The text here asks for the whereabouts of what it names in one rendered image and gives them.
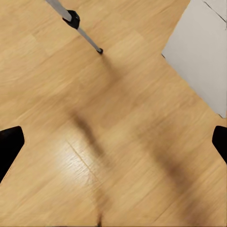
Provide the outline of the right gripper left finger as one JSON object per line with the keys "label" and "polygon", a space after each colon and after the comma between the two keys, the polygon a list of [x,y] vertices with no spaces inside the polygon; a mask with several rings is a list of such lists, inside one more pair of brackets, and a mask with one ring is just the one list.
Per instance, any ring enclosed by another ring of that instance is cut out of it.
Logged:
{"label": "right gripper left finger", "polygon": [[0,182],[25,143],[20,126],[0,131]]}

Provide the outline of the camera tripod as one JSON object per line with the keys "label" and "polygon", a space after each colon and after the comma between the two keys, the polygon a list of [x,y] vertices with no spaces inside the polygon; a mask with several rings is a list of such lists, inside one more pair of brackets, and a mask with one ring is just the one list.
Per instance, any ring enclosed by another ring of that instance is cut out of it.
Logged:
{"label": "camera tripod", "polygon": [[99,48],[96,43],[85,33],[79,26],[80,17],[73,10],[66,10],[58,0],[46,0],[62,17],[63,20],[72,28],[75,28],[100,54],[103,49]]}

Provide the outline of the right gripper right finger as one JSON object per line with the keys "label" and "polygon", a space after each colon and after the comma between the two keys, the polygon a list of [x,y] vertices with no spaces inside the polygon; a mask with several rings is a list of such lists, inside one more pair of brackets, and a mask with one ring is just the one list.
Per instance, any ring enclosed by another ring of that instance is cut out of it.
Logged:
{"label": "right gripper right finger", "polygon": [[216,126],[212,143],[227,164],[227,127]]}

